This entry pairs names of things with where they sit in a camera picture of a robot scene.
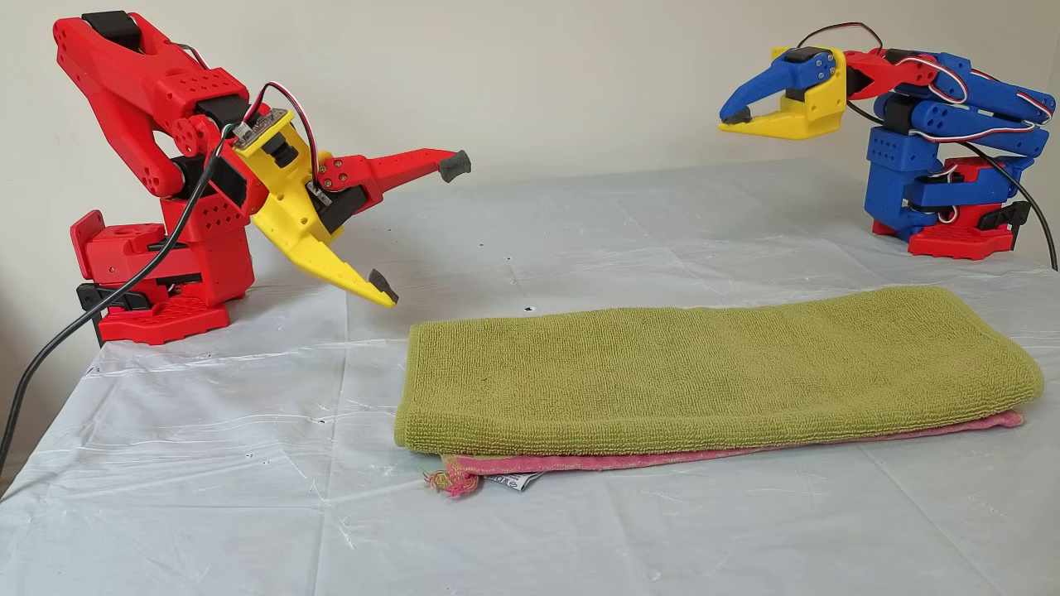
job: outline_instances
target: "yellow bracket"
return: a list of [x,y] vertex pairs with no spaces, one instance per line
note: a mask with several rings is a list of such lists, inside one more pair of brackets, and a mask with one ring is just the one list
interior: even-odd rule
[[[790,50],[774,48],[773,58]],[[718,125],[728,133],[743,133],[778,139],[809,139],[840,129],[843,112],[847,108],[847,57],[842,50],[824,48],[835,57],[835,73],[819,85],[806,90],[806,100],[780,97],[780,109],[773,113],[756,116],[750,122]]]
[[[329,247],[342,233],[342,228],[329,233],[313,207],[305,189],[313,162],[310,147],[290,124],[294,117],[294,112],[288,111],[254,142],[235,150],[269,192],[265,204],[251,221],[303,271],[376,304],[393,306],[390,296],[366,281]],[[278,166],[272,157],[262,150],[262,145],[277,134],[282,134],[287,143],[298,151],[298,157],[283,168]],[[330,154],[320,152],[320,161],[329,157]]]

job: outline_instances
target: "wall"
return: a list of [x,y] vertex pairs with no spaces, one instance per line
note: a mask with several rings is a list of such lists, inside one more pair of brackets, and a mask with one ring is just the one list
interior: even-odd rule
[[[851,18],[874,25],[888,46],[944,49],[1006,80],[1045,85],[1058,10],[1052,0],[1006,5],[1031,16],[999,18],[997,3],[985,0],[890,0],[860,3],[856,12],[826,0],[311,0],[302,10],[276,0],[141,0],[136,10],[249,87],[269,78],[289,86],[323,147],[371,155],[462,147],[475,174],[460,183],[482,185],[805,155],[863,176],[867,125],[852,115],[835,135],[791,143],[722,135],[718,108],[765,67],[771,46]],[[84,98],[54,64],[52,21],[109,7],[82,0],[2,8],[4,410],[24,363],[78,312],[68,226],[93,208],[110,223],[159,220],[155,199],[106,145]],[[870,47],[855,31],[816,41]],[[1056,164],[1058,153],[1043,161]],[[1060,204],[1053,203],[1060,226]],[[1021,249],[1041,256],[1032,235]],[[92,332],[83,330],[45,365],[17,452],[32,449],[94,351]]]

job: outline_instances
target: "pink cloth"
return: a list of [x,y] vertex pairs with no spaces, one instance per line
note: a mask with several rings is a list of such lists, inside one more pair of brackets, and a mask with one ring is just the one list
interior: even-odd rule
[[[895,435],[866,437],[858,441],[893,441],[896,439],[912,439],[947,435],[961,431],[976,431],[992,426],[1012,427],[1023,424],[1023,415],[1013,410],[994,414],[978,420],[958,424],[925,428]],[[787,449],[794,445],[772,445],[746,449],[716,449],[706,451],[689,451],[682,453],[660,453],[649,455],[551,455],[533,456],[518,455],[513,457],[479,458],[472,455],[443,455],[444,472],[426,475],[426,479],[438,489],[447,491],[452,496],[473,492],[478,487],[479,476],[493,474],[518,474],[530,472],[553,472],[558,470],[626,470],[630,468],[646,468],[662,463],[679,463],[683,461],[701,461],[744,455],[760,451]]]

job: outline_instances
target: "green towel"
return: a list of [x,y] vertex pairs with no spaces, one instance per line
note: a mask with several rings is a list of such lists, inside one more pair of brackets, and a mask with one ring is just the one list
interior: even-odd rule
[[817,443],[984,418],[1042,385],[1026,352],[935,286],[428,322],[409,337],[394,439],[472,455]]

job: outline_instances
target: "plastic tablecloth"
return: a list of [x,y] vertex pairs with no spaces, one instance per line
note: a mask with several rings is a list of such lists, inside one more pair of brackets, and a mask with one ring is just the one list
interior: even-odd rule
[[[392,193],[337,243],[388,276],[393,310],[252,231],[258,282],[229,328],[106,345],[0,503],[0,593],[1060,593],[1060,276],[1018,252],[909,256],[869,233],[863,182],[812,161],[463,181]],[[909,283],[951,288],[1041,365],[1025,425],[459,499],[424,483],[437,457],[393,443],[416,322]]]

